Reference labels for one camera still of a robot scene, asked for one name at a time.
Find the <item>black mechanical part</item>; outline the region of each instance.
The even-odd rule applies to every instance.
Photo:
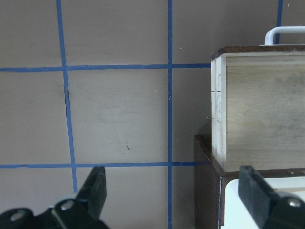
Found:
[[[1,229],[109,229],[99,220],[106,200],[104,167],[94,167],[76,199],[66,199],[38,216],[27,208],[0,215]]]
[[[305,229],[305,203],[280,197],[251,166],[241,166],[238,195],[260,229]]]

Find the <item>tiled floor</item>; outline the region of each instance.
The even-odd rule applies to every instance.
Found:
[[[0,1],[0,211],[39,214],[106,166],[111,228],[193,229],[210,56],[304,25],[288,0]],[[280,42],[303,42],[281,36]]]

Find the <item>white metal handle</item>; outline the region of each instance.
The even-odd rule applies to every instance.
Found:
[[[305,26],[275,27],[266,34],[265,45],[273,45],[273,37],[276,33],[305,33]]]

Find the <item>screw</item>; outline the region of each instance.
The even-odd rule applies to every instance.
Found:
[[[72,200],[68,200],[63,205],[61,205],[61,209],[63,211],[66,211],[66,210],[69,210],[70,208],[72,208],[73,205],[74,205],[74,202]]]
[[[294,199],[294,198],[288,199],[288,204],[294,208],[301,207],[301,202],[298,199]]]
[[[10,220],[11,221],[17,221],[19,219],[21,219],[25,214],[24,210],[18,210],[16,213],[14,213],[11,217]]]

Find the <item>gray floor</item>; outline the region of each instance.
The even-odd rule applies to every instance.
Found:
[[[73,192],[62,23],[74,181],[80,187],[90,166],[106,164],[101,218],[110,228],[193,229],[193,136],[211,132],[210,56],[222,46],[263,44],[277,25],[278,2],[0,1],[0,211],[29,207],[38,214]],[[284,0],[281,24],[304,25],[304,9],[303,0]],[[304,40],[281,36],[281,43]]]

